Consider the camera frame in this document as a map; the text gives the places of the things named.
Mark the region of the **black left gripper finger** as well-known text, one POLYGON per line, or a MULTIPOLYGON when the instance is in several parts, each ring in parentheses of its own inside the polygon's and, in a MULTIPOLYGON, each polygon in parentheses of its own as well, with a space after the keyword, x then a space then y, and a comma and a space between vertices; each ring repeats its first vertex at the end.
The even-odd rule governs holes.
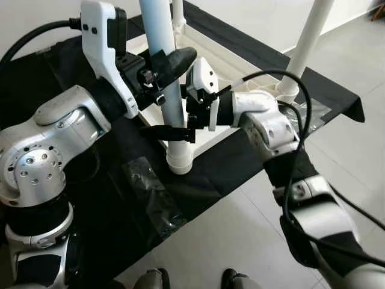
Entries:
POLYGON ((197 58, 192 47, 180 48, 170 54, 163 50, 150 56, 150 69, 157 75, 159 85, 170 85, 181 77, 197 58))

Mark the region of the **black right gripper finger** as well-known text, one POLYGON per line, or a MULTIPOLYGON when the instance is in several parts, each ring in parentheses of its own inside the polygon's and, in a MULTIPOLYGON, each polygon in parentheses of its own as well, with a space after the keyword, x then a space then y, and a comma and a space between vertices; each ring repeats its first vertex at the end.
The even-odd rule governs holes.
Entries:
POLYGON ((196 142, 195 129, 173 127, 170 125, 144 126, 140 128, 140 134, 143 137, 154 138, 168 142, 196 142))

